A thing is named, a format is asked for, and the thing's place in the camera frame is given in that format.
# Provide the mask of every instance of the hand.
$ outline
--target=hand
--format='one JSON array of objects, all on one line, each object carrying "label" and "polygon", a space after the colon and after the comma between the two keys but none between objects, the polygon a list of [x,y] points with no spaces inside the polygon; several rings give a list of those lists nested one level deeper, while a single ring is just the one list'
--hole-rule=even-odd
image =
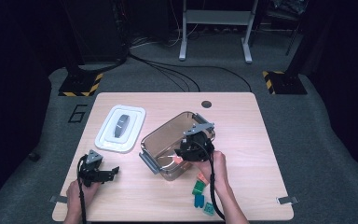
[{"label": "hand", "polygon": [[[228,185],[226,155],[221,151],[215,150],[211,155],[213,157],[213,170],[214,170],[214,188],[217,192],[219,190],[226,190]],[[205,178],[211,182],[212,168],[209,161],[193,161],[192,164],[197,166]]]},{"label": "hand", "polygon": [[[86,187],[82,184],[82,190],[84,193],[84,203],[88,207],[92,199],[94,198],[95,193],[97,192],[98,187],[102,183],[91,183],[91,186]],[[79,223],[81,220],[81,203],[80,203],[80,189],[77,183],[77,180],[72,181],[69,185],[68,190],[66,191],[66,196],[68,197],[68,212],[66,214],[65,221],[63,223]]]}]

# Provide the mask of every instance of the green block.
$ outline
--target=green block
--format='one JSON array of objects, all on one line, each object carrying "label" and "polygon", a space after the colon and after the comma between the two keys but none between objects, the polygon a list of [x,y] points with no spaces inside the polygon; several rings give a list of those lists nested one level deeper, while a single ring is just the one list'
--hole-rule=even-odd
[{"label": "green block", "polygon": [[196,185],[193,188],[193,194],[202,194],[203,189],[205,188],[204,182],[197,180]]},{"label": "green block", "polygon": [[208,216],[213,216],[214,215],[213,205],[211,203],[206,203],[203,212]]}]

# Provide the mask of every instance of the yellow and black tape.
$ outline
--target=yellow and black tape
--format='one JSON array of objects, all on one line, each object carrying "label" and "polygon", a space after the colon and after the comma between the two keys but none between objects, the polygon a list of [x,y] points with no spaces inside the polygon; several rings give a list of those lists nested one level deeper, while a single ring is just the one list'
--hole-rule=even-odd
[{"label": "yellow and black tape", "polygon": [[83,91],[60,91],[59,96],[92,96],[100,85],[103,74],[95,77],[93,83]]},{"label": "yellow and black tape", "polygon": [[275,90],[274,90],[274,86],[272,85],[272,81],[269,77],[269,74],[274,73],[274,74],[284,74],[284,72],[280,72],[280,71],[275,71],[275,72],[271,72],[271,71],[263,71],[263,77],[264,80],[266,81],[267,84],[267,89],[269,91],[270,94],[275,94]]}]

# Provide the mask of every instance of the table surface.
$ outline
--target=table surface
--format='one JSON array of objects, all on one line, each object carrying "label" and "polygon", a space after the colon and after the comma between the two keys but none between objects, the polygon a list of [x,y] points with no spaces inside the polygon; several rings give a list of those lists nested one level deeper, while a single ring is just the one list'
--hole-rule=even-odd
[{"label": "table surface", "polygon": [[[203,101],[212,103],[202,107]],[[142,107],[145,122],[134,148],[128,153],[100,150],[94,140],[104,120],[115,105]],[[291,204],[278,204],[276,198],[287,196],[281,172],[255,96],[249,92],[104,92],[100,93],[90,112],[83,135],[61,195],[76,179],[80,157],[93,149],[103,155],[101,171],[120,167],[114,181],[99,188],[87,209],[88,221],[211,221],[194,206],[192,189],[199,170],[191,167],[173,181],[153,175],[139,157],[141,141],[165,122],[182,112],[199,113],[214,123],[215,149],[226,154],[228,179],[237,201],[249,220],[289,220]],[[209,185],[203,191],[210,202]],[[217,204],[221,211],[218,197]],[[52,217],[63,221],[66,204],[57,203]]]}]

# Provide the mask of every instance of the clear plastic bin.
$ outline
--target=clear plastic bin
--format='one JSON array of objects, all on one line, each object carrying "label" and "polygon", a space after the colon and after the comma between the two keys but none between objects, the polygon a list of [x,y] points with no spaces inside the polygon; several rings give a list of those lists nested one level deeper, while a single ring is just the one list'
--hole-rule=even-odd
[{"label": "clear plastic bin", "polygon": [[[142,152],[139,156],[155,175],[160,173],[166,180],[173,181],[191,167],[190,162],[178,160],[174,150],[180,148],[184,132],[190,130],[194,124],[202,123],[208,121],[199,114],[188,111],[181,113],[142,140]],[[213,128],[204,132],[214,140]]]}]

